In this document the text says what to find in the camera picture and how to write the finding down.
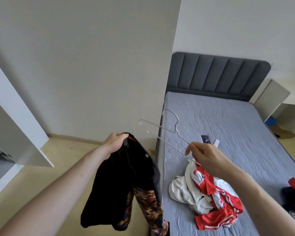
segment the red and white garment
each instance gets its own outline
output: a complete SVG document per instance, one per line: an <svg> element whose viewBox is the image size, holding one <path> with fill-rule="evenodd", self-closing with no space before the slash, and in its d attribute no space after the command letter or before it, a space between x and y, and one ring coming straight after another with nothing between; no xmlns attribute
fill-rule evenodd
<svg viewBox="0 0 295 236"><path fill-rule="evenodd" d="M215 210L195 216L199 230L216 230L221 226L231 226L238 215L243 213L243 206L238 195L224 180L209 175L201 166L196 165L192 179L196 187L212 201Z"/></svg>

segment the bed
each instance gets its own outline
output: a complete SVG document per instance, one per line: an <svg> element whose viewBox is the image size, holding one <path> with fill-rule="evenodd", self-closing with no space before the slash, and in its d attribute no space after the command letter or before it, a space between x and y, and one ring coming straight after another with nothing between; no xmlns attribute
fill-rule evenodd
<svg viewBox="0 0 295 236"><path fill-rule="evenodd" d="M266 61L174 53L164 109L178 115L177 129L186 140L202 142L201 135L208 135L211 143L220 140L218 148L282 204L280 189L295 177L295 162L248 103L269 71ZM175 122L175 116L166 112L161 125L173 129ZM185 150L187 143L177 135L164 129L160 135ZM171 181L184 175L186 158L163 141L158 141L157 151L164 216L170 222L172 236L258 234L245 209L230 228L199 231L195 213L187 204L172 200L168 193Z"/></svg>

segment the open door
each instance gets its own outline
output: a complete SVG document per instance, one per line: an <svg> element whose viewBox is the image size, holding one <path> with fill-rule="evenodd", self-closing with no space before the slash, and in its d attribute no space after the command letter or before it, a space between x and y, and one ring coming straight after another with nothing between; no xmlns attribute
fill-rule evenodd
<svg viewBox="0 0 295 236"><path fill-rule="evenodd" d="M45 134L0 68L0 149L18 165L53 167L40 148Z"/></svg>

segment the bed frame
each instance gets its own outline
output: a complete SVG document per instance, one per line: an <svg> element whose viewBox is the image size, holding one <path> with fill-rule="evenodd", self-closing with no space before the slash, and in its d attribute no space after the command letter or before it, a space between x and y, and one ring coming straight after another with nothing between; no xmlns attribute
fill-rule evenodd
<svg viewBox="0 0 295 236"><path fill-rule="evenodd" d="M248 102L270 69L262 60L176 52L171 58L166 92Z"/></svg>

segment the hand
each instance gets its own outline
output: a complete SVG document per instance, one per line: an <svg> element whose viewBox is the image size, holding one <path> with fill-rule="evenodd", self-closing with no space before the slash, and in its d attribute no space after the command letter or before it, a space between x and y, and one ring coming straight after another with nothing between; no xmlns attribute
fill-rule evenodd
<svg viewBox="0 0 295 236"><path fill-rule="evenodd" d="M192 142L186 149L186 155L192 152L194 159L212 176L225 181L234 171L241 170L232 163L216 146Z"/></svg>
<svg viewBox="0 0 295 236"><path fill-rule="evenodd" d="M129 136L127 133L111 133L103 144L98 147L104 154L104 160L110 157L115 151L118 151L122 146L123 141Z"/></svg>

